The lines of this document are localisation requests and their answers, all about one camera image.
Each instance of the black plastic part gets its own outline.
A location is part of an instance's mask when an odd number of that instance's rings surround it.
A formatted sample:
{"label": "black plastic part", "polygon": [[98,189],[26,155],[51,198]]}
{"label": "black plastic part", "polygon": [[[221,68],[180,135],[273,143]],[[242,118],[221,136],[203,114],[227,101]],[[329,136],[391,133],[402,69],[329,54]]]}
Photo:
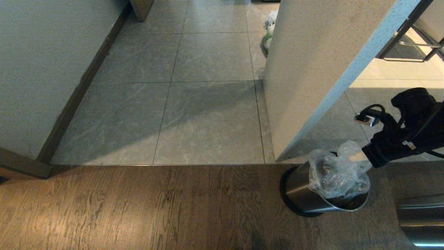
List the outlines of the black plastic part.
{"label": "black plastic part", "polygon": [[444,103],[436,102],[427,89],[414,88],[397,94],[392,105],[401,111],[405,121],[396,122],[388,113],[381,117],[382,131],[362,148],[372,165],[378,168],[424,152],[443,157],[431,150],[444,147]]}
{"label": "black plastic part", "polygon": [[437,153],[435,151],[427,151],[426,153],[431,154],[433,156],[439,157],[439,158],[443,158],[444,159],[444,154],[441,153]]}
{"label": "black plastic part", "polygon": [[300,208],[295,206],[287,197],[286,191],[285,191],[285,182],[287,181],[288,176],[296,169],[297,167],[292,167],[291,169],[287,170],[282,176],[281,181],[279,182],[279,191],[281,192],[281,198],[284,200],[285,205],[294,212],[297,215],[303,216],[303,217],[316,217],[321,215],[322,213],[306,213],[302,211]]}

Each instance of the white wall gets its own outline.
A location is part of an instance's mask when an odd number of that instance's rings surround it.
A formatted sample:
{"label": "white wall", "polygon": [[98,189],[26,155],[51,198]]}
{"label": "white wall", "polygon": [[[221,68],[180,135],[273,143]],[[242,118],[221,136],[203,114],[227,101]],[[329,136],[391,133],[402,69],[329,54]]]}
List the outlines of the white wall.
{"label": "white wall", "polygon": [[440,41],[444,37],[444,0],[434,0],[417,24],[433,39]]}
{"label": "white wall", "polygon": [[127,0],[0,0],[0,147],[36,158]]}
{"label": "white wall", "polygon": [[264,79],[276,157],[292,156],[418,2],[282,1]]}

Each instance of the baseboard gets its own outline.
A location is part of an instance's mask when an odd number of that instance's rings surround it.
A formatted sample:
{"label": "baseboard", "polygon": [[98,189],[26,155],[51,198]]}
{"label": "baseboard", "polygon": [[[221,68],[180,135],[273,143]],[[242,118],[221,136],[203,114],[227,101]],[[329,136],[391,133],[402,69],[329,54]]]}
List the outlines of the baseboard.
{"label": "baseboard", "polygon": [[127,20],[127,17],[129,16],[131,10],[132,10],[131,4],[128,2],[128,4],[125,6],[122,13],[120,14],[119,18],[117,19],[116,23],[112,27],[110,33],[105,38],[105,41],[103,42],[99,51],[96,53],[88,69],[85,71],[82,78],[80,79],[79,86],[77,86],[77,88],[74,90],[73,94],[71,95],[64,109],[62,110],[62,113],[55,122],[55,125],[51,133],[49,134],[49,137],[47,138],[45,144],[43,145],[37,157],[37,161],[43,163],[49,163],[51,161],[52,157],[54,156],[54,153],[57,150],[57,147],[59,146],[62,140],[63,135],[66,132],[66,129],[69,126],[69,123],[71,122],[71,119],[73,118],[78,106],[80,105],[83,97],[85,96],[86,91],[91,85],[94,76],[96,75],[97,71],[99,70],[100,66],[105,60],[105,57],[107,56],[107,53],[111,48],[111,45],[114,43],[117,35],[119,34],[120,30],[125,24],[125,21]]}
{"label": "baseboard", "polygon": [[52,166],[0,148],[1,177],[7,179],[46,179],[51,171]]}

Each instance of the white pillar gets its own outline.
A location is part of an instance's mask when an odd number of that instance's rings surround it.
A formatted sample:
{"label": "white pillar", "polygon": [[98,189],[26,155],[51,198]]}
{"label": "white pillar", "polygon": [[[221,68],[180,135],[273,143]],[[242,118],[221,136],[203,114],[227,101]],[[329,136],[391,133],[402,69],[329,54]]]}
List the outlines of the white pillar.
{"label": "white pillar", "polygon": [[282,1],[264,79],[276,158],[292,155],[419,1]]}

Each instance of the wooden floor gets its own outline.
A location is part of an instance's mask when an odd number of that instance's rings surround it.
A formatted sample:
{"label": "wooden floor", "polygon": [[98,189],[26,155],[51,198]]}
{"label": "wooden floor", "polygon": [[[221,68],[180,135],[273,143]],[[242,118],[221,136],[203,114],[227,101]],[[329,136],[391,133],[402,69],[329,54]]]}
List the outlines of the wooden floor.
{"label": "wooden floor", "polygon": [[442,162],[372,169],[366,207],[302,218],[291,165],[78,167],[0,185],[0,249],[409,250],[396,202],[444,193]]}

